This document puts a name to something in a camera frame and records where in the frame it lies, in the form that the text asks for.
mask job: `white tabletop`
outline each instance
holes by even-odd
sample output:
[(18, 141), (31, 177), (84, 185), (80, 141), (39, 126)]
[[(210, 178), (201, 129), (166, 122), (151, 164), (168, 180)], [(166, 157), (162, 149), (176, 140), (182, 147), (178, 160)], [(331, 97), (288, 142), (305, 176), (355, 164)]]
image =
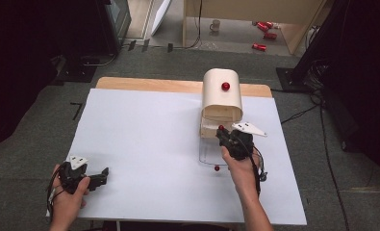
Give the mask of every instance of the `white tabletop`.
[[(271, 223), (306, 224), (274, 99), (242, 105), (243, 121), (267, 132), (254, 142), (268, 171), (261, 201)], [(196, 93), (90, 90), (69, 155), (89, 159), (88, 175), (110, 174), (79, 217), (243, 222), (227, 167), (199, 162), (200, 110)]]

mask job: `human hand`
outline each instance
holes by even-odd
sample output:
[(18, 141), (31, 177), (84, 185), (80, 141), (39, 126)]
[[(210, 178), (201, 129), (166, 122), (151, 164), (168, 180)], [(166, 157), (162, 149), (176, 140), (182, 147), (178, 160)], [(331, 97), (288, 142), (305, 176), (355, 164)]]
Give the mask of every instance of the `human hand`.
[[(59, 165), (55, 166), (54, 172), (58, 169)], [(79, 210), (87, 204), (83, 199), (84, 195), (89, 194), (90, 178), (84, 177), (79, 182), (78, 188), (74, 194), (66, 191), (63, 192), (61, 187), (61, 180), (55, 177), (53, 187), (55, 189), (55, 198), (53, 201), (54, 213), (51, 222), (51, 231), (67, 230), (72, 224), (73, 220), (78, 216)]]
[[(249, 158), (237, 161), (231, 157), (228, 149), (225, 146), (221, 146), (222, 159), (228, 164), (231, 171), (232, 180), (235, 183), (235, 187), (238, 193), (257, 193), (256, 180), (253, 171), (252, 162)], [(256, 149), (252, 154), (255, 164), (259, 165), (259, 156)]]

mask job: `white cylinder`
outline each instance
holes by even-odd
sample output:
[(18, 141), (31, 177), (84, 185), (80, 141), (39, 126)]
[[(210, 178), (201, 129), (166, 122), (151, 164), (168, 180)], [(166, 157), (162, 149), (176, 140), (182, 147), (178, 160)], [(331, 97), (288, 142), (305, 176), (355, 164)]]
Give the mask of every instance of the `white cylinder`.
[[(229, 89), (222, 86), (224, 83), (229, 84)], [(242, 116), (237, 72), (218, 68), (207, 71), (202, 88), (201, 137), (214, 137), (217, 126), (241, 121)]]

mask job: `cup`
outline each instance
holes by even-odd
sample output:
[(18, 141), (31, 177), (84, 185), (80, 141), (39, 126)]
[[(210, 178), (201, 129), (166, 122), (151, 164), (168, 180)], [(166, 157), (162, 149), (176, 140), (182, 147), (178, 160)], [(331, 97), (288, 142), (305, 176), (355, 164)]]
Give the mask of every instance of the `cup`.
[(210, 25), (210, 30), (213, 32), (218, 32), (219, 31), (219, 25), (220, 25), (220, 21), (217, 19), (214, 19), (213, 24)]

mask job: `red ball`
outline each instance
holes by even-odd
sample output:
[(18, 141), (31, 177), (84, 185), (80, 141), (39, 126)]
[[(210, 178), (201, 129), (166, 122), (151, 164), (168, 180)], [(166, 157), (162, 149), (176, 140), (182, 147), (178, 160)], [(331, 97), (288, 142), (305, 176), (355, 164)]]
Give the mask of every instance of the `red ball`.
[(231, 86), (229, 85), (228, 82), (223, 83), (221, 87), (222, 87), (223, 90), (228, 90), (228, 89), (231, 88)]

